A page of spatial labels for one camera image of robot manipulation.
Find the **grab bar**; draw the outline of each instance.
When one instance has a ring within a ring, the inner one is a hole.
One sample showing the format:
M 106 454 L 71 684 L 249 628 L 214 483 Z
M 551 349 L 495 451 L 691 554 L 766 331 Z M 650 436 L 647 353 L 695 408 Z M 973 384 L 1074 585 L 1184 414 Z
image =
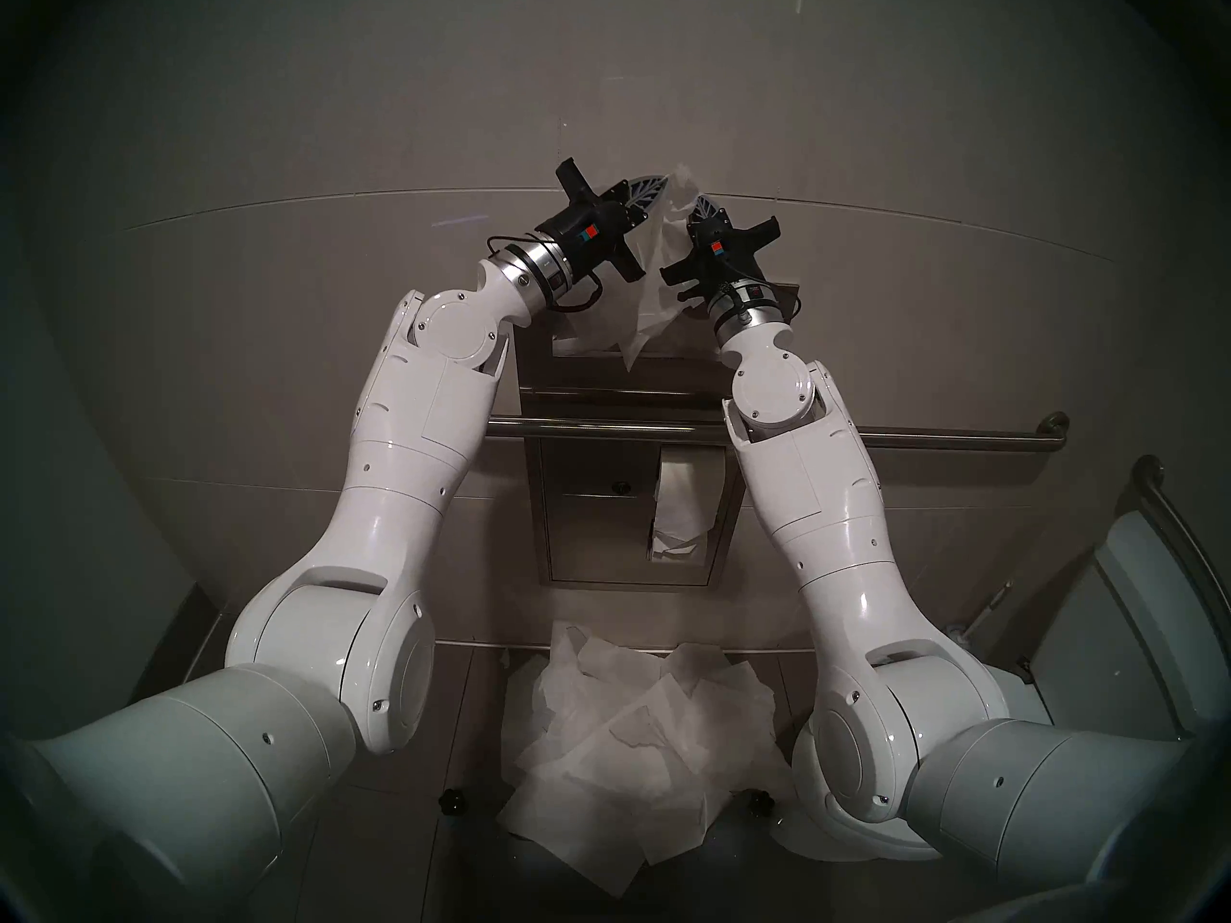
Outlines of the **grab bar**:
M 1231 663 L 1231 597 L 1227 596 L 1227 587 L 1179 509 L 1162 491 L 1162 481 L 1163 466 L 1158 457 L 1147 453 L 1133 464 L 1133 485 L 1147 502 L 1146 513 L 1197 587 L 1198 598 L 1219 633 L 1222 653 Z
M 577 420 L 563 416 L 492 416 L 492 438 L 632 439 L 651 443 L 731 442 L 726 425 L 718 420 Z M 868 427 L 859 431 L 869 449 L 965 449 L 979 453 L 1055 453 L 1069 438 L 1069 417 L 1046 416 L 1033 433 L 998 433 L 982 430 L 896 430 Z

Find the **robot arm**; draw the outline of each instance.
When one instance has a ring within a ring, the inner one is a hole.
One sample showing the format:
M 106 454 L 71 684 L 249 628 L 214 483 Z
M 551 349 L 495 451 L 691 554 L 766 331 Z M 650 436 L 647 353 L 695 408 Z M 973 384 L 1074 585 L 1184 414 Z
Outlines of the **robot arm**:
M 785 350 L 792 329 L 746 231 L 725 212 L 689 224 L 692 254 L 664 268 L 696 278 L 723 359 L 735 367 L 726 426 L 757 517 L 808 607 L 816 646 L 814 736 L 825 780 L 851 816 L 902 810 L 918 762 L 939 742 L 1007 717 L 995 679 L 915 607 L 894 561 L 880 484 L 821 363 Z
M 627 281 L 644 276 L 624 242 L 645 219 L 627 206 L 628 182 L 597 196 L 571 159 L 556 176 L 569 206 L 480 261 L 478 289 L 399 303 L 359 394 L 329 528 L 247 604 L 228 644 L 228 666 L 272 665 L 323 685 L 374 753 L 406 743 L 427 695 L 423 570 L 486 431 L 508 352 L 501 324 L 560 309 L 603 261 Z
M 628 182 L 595 194 L 571 160 L 556 176 L 569 206 L 480 261 L 478 289 L 398 304 L 332 521 L 244 609 L 227 667 L 62 737 L 0 741 L 71 874 L 127 895 L 117 918 L 227 907 L 345 772 L 356 732 L 375 753 L 414 733 L 435 646 L 421 581 L 486 430 L 508 352 L 501 324 L 561 309 L 603 261 L 643 277 L 624 242 L 645 219 Z
M 821 806 L 832 815 L 836 802 L 846 826 L 905 817 L 938 850 L 1027 889 L 1099 873 L 1182 749 L 1006 720 L 987 668 L 911 601 L 876 471 L 833 378 L 785 350 L 790 326 L 753 256 L 778 236 L 777 220 L 741 231 L 719 212 L 688 231 L 692 254 L 662 276 L 698 282 L 681 298 L 703 299 L 735 368 L 728 431 L 808 607 L 810 761 L 832 794 Z

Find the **screw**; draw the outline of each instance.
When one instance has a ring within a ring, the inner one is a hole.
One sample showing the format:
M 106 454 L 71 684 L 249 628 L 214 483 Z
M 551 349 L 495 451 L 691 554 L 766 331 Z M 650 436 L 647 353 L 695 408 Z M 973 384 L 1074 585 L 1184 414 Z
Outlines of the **screw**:
M 458 788 L 449 788 L 436 802 L 441 805 L 441 813 L 448 817 L 460 817 L 465 813 L 465 794 Z
M 773 797 L 768 791 L 752 791 L 752 796 L 748 797 L 748 813 L 762 820 L 773 816 Z

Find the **toilet paper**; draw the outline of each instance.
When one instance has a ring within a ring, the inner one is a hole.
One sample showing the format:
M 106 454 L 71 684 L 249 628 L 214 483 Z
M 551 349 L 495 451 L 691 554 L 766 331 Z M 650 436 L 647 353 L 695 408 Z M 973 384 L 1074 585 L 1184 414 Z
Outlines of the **toilet paper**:
M 726 481 L 723 447 L 665 446 L 659 457 L 650 556 L 660 561 L 705 559 L 705 534 L 718 518 Z

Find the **paper towel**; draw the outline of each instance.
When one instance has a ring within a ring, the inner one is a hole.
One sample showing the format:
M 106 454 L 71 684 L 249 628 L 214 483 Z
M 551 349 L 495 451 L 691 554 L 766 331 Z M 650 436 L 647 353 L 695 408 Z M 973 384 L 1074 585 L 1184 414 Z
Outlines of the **paper towel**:
M 723 447 L 664 446 L 654 490 L 651 557 L 704 561 L 705 534 L 718 518 L 726 482 Z
M 686 286 L 667 287 L 659 270 L 687 257 L 692 250 L 687 225 L 699 192 L 684 165 L 677 166 L 666 178 L 666 186 L 650 206 L 649 217 L 624 239 L 645 277 L 628 284 L 611 265 L 599 265 L 595 274 L 603 284 L 603 295 L 590 310 L 566 315 L 570 335 L 553 338 L 555 356 L 618 346 L 624 367 L 632 369 L 641 347 L 666 330 L 689 303 L 696 303 L 680 300 L 677 294 Z
M 644 861 L 699 845 L 734 791 L 794 799 L 773 709 L 712 645 L 660 658 L 556 623 L 550 661 L 510 678 L 501 765 L 517 791 L 499 821 L 619 896 Z

